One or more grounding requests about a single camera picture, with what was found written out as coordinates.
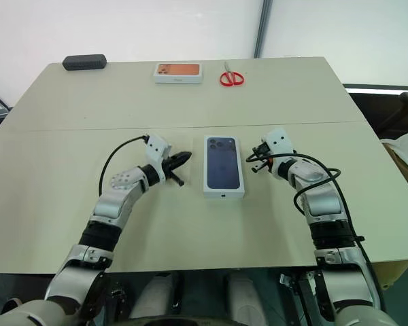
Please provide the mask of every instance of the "phone image on box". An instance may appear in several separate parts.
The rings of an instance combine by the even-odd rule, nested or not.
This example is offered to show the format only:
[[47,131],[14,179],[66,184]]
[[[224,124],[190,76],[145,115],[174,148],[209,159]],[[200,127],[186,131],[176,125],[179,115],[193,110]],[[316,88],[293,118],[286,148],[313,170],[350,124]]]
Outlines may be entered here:
[[235,137],[205,137],[204,192],[209,197],[244,194],[239,145]]
[[198,75],[199,65],[194,63],[167,63],[158,65],[159,75]]

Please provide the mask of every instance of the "gray floor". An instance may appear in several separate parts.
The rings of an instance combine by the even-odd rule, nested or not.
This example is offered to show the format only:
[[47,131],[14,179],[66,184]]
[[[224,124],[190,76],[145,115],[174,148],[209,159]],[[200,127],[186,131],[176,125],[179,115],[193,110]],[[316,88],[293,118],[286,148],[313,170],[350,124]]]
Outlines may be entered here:
[[[270,326],[288,325],[277,291],[278,271],[265,268],[245,270],[254,281],[262,298]],[[226,316],[224,308],[224,277],[228,270],[187,271],[184,274],[184,296],[182,313],[191,315]],[[154,273],[122,273],[113,275],[128,293],[130,305],[153,277]],[[19,297],[26,302],[42,298],[50,278],[47,276],[21,276],[0,274],[0,310],[11,297]],[[388,313],[399,325],[408,325],[408,271],[398,282],[384,293]],[[301,305],[297,298],[299,318],[306,325]],[[323,326],[333,325],[323,321]]]

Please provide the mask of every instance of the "table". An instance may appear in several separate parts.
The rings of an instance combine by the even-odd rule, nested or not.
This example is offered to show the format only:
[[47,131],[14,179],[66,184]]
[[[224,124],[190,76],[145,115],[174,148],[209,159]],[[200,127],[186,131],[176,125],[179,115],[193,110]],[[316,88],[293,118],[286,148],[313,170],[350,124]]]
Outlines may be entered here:
[[245,126],[360,121],[364,117],[323,58],[230,60],[242,87],[219,84],[224,61],[203,65],[202,84],[155,84],[155,62],[103,70],[51,64],[7,119],[11,130]]

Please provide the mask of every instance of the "silver arm segment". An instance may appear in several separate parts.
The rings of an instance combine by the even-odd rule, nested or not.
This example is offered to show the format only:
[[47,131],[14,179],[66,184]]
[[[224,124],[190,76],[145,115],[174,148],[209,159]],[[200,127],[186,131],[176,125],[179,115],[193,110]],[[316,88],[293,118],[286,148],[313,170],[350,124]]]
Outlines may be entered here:
[[110,188],[99,197],[78,244],[73,245],[46,292],[45,300],[27,302],[0,316],[0,326],[77,325],[99,314],[107,290],[104,271],[114,258],[114,247],[133,205],[151,185],[173,179],[173,170],[184,164],[190,152],[169,156],[170,144],[156,135],[146,138],[144,167],[112,177]]
[[[263,162],[254,172],[268,167],[276,179],[285,179],[301,191],[329,178],[326,171],[306,159],[296,157],[286,131],[277,128],[262,138],[262,144],[253,148],[254,155]],[[275,154],[284,157],[270,158]],[[342,198],[331,183],[314,187],[300,195],[304,216],[311,230],[316,250],[314,255],[319,270],[315,274],[316,293],[320,312],[336,325],[396,325],[381,309],[375,281],[360,247],[356,244],[345,212]],[[337,316],[345,312],[344,317]],[[363,323],[356,323],[356,316],[349,312],[363,311]],[[372,316],[385,316],[371,321]]]

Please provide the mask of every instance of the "beige table surface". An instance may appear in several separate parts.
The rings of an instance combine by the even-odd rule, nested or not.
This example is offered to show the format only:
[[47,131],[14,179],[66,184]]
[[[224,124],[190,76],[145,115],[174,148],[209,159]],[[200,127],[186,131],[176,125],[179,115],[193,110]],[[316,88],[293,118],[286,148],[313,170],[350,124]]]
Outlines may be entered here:
[[155,84],[155,62],[66,71],[55,63],[8,117],[12,130],[245,126],[360,121],[323,58],[230,60],[241,87],[219,84],[223,60],[203,61],[202,84]]
[[[151,132],[193,156],[178,175],[135,205],[112,271],[315,264],[294,190],[243,162],[243,200],[203,197],[203,136],[239,137],[241,157],[274,126],[172,128]],[[372,261],[408,259],[408,185],[366,122],[286,125],[301,153],[340,168],[339,182]],[[148,130],[76,130],[0,135],[0,272],[53,273],[77,243],[97,201],[108,153]],[[106,181],[145,164],[143,144],[118,152]]]
[[[243,162],[243,200],[203,197],[203,136],[235,135],[244,159],[283,125],[296,149],[340,168],[354,225],[372,261],[408,259],[408,185],[323,58],[230,60],[245,85],[155,85],[155,62],[102,71],[49,65],[0,126],[0,272],[53,273],[80,239],[112,149],[155,132],[193,156],[185,186],[156,185],[135,205],[116,272],[315,264],[294,190]],[[145,164],[142,144],[118,152],[105,180]]]

